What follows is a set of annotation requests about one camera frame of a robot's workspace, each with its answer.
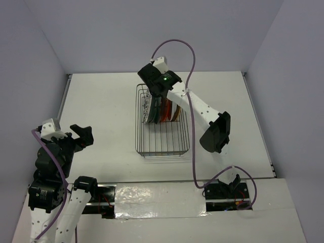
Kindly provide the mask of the dark green plate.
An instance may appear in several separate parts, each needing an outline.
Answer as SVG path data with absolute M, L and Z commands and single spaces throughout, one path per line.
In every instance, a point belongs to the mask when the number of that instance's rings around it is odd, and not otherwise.
M 160 122 L 159 120 L 154 120 L 154 114 L 155 114 L 155 108 L 153 111 L 150 111 L 149 118 L 148 118 L 148 123 L 155 123 L 157 124 Z

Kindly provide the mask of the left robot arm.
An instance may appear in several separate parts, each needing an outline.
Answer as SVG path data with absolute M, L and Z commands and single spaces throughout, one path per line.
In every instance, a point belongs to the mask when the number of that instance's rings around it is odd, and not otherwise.
M 32 242 L 71 242 L 77 240 L 77 225 L 88 202 L 99 197 L 96 178 L 79 176 L 70 186 L 67 178 L 74 154 L 93 145 L 92 127 L 70 126 L 64 133 L 50 119 L 32 130 L 40 144 L 33 182 L 28 189 Z

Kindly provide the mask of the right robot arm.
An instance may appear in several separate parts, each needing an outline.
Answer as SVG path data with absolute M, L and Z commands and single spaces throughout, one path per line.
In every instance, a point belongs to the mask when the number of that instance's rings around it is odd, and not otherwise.
M 150 62 L 137 75 L 149 93 L 143 112 L 145 123 L 159 123 L 169 115 L 176 115 L 173 108 L 183 110 L 191 116 L 192 142 L 196 142 L 195 125 L 199 124 L 204 131 L 199 139 L 201 147 L 211 154 L 222 154 L 230 141 L 231 116 L 228 112 L 220 113 L 209 106 L 165 63 Z

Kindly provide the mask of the red plate with teal flower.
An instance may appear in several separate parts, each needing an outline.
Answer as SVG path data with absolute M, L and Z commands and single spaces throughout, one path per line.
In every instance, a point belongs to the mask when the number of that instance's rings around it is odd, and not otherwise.
M 160 122 L 164 123 L 171 119 L 172 102 L 169 99 L 163 98 L 161 102 Z

